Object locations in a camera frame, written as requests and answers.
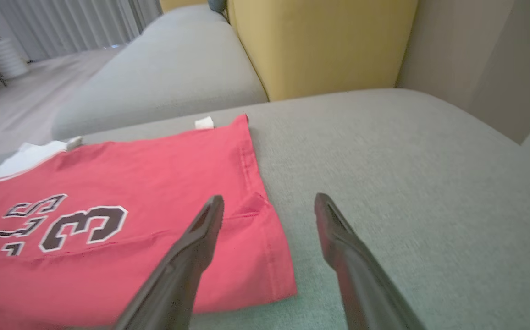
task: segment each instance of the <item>white jersey trim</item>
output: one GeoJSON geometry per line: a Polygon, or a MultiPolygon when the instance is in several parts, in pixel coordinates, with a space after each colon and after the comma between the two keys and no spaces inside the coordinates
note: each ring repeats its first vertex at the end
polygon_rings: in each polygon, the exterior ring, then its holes
{"type": "Polygon", "coordinates": [[[51,159],[56,154],[66,152],[69,143],[51,141],[44,146],[23,143],[18,148],[18,152],[7,158],[0,165],[0,182],[26,173],[51,159]]]}

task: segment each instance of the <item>white tag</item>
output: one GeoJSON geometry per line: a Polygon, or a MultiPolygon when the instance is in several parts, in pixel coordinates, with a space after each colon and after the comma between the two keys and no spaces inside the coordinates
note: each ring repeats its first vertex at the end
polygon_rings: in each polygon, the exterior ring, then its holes
{"type": "Polygon", "coordinates": [[[204,130],[204,129],[213,129],[214,128],[214,121],[212,121],[212,117],[208,116],[204,119],[200,119],[199,121],[195,122],[196,129],[197,130],[204,130]]]}
{"type": "Polygon", "coordinates": [[[76,137],[70,139],[67,142],[66,150],[70,152],[70,151],[74,150],[75,148],[78,148],[79,146],[81,146],[82,141],[83,141],[83,137],[81,137],[81,136],[76,136],[76,137]]]}

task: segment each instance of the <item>upholstery fabric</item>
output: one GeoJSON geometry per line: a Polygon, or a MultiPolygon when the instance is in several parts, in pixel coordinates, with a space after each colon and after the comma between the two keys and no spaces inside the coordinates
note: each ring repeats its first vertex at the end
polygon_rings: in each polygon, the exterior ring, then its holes
{"type": "MultiPolygon", "coordinates": [[[[530,329],[530,157],[451,104],[367,90],[210,112],[247,113],[265,189],[286,232],[298,296],[195,315],[190,329],[346,329],[322,259],[314,198],[326,192],[427,329],[530,329]]],[[[92,134],[158,138],[192,115],[92,134]]]]}
{"type": "Polygon", "coordinates": [[[269,100],[395,86],[417,0],[229,0],[269,100]]]}
{"type": "Polygon", "coordinates": [[[267,102],[221,15],[208,4],[182,9],[174,15],[180,24],[161,17],[72,96],[55,119],[54,139],[267,102]]]}

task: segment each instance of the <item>light wood floor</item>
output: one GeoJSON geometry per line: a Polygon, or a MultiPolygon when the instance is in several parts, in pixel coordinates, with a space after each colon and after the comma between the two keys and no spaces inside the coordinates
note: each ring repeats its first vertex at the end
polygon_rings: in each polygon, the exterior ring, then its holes
{"type": "Polygon", "coordinates": [[[0,86],[0,154],[23,142],[51,141],[51,126],[59,108],[120,48],[72,54],[32,63],[31,72],[0,86]]]}

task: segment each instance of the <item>red jersey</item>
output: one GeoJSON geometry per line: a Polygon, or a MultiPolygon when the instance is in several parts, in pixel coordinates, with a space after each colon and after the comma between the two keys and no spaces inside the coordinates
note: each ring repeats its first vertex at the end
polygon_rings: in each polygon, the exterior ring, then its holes
{"type": "Polygon", "coordinates": [[[206,200],[225,213],[197,313],[297,294],[245,115],[61,152],[0,181],[0,328],[112,324],[206,200]]]}

